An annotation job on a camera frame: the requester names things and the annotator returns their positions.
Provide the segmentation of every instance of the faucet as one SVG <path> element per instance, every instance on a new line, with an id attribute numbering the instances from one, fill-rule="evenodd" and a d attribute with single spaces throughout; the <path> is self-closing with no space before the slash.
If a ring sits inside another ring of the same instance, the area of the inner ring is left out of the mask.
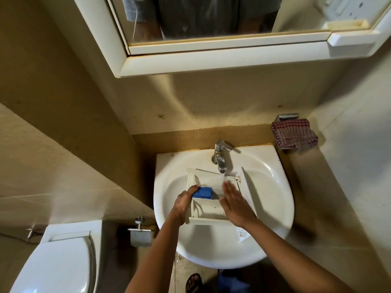
<path id="1" fill-rule="evenodd" d="M 223 148 L 226 148 L 228 151 L 232 150 L 232 147 L 227 145 L 223 140 L 217 140 L 215 144 L 215 152 L 212 156 L 212 162 L 217 164 L 217 169 L 222 174 L 227 171 L 227 162 L 225 161 Z"/>

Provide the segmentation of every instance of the left hand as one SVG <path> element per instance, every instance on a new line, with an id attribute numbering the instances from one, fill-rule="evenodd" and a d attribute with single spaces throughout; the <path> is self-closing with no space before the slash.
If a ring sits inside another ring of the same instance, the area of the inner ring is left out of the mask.
<path id="1" fill-rule="evenodd" d="M 183 191 L 181 194 L 179 194 L 174 202 L 174 206 L 172 207 L 171 213 L 178 216 L 181 225 L 185 223 L 186 210 L 190 202 L 192 201 L 193 193 L 196 192 L 197 190 L 198 190 L 198 186 L 193 185 L 187 191 Z"/>

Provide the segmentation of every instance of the sink basin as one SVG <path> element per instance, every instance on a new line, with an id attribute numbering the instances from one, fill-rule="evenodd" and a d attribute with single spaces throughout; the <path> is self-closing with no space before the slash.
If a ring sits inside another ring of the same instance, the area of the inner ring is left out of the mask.
<path id="1" fill-rule="evenodd" d="M 187 168 L 218 173 L 211 161 L 213 153 L 210 149 L 157 155 L 153 199 L 159 228 L 178 194 L 186 190 Z M 244 168 L 258 218 L 285 238 L 292 227 L 294 202 L 275 148 L 272 145 L 239 147 L 225 152 L 225 157 L 226 176 L 235 176 Z M 179 228 L 176 250 L 190 261 L 220 269 L 248 266 L 266 257 L 252 237 L 239 242 L 235 226 L 184 224 Z"/>

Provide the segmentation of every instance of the red checkered cloth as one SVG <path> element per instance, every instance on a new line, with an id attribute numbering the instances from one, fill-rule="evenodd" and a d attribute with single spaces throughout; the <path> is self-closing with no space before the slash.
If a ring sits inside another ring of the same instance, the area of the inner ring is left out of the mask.
<path id="1" fill-rule="evenodd" d="M 306 119 L 276 121 L 271 124 L 281 149 L 297 148 L 303 150 L 317 145 L 318 137 L 310 130 L 310 122 Z"/>

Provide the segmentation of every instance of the white cabinet frame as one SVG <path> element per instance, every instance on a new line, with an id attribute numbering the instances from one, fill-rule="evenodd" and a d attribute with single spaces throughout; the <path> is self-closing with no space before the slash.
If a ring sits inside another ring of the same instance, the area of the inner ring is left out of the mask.
<path id="1" fill-rule="evenodd" d="M 197 50 L 204 49 L 204 45 L 197 46 L 194 42 L 178 43 L 176 47 L 181 47 L 182 52 L 171 53 L 154 53 L 156 50 L 154 50 L 154 45 L 151 45 L 149 52 L 154 54 L 129 55 L 107 0 L 75 0 L 75 2 L 111 71 L 117 78 L 274 63 L 368 57 L 373 55 L 391 35 L 390 6 L 371 30 L 279 34 L 264 37 L 244 36 L 231 40 L 198 42 L 199 44 L 209 43 L 211 47 L 216 48 L 212 50 Z M 169 45 L 175 47 L 176 44 L 170 43 Z"/>

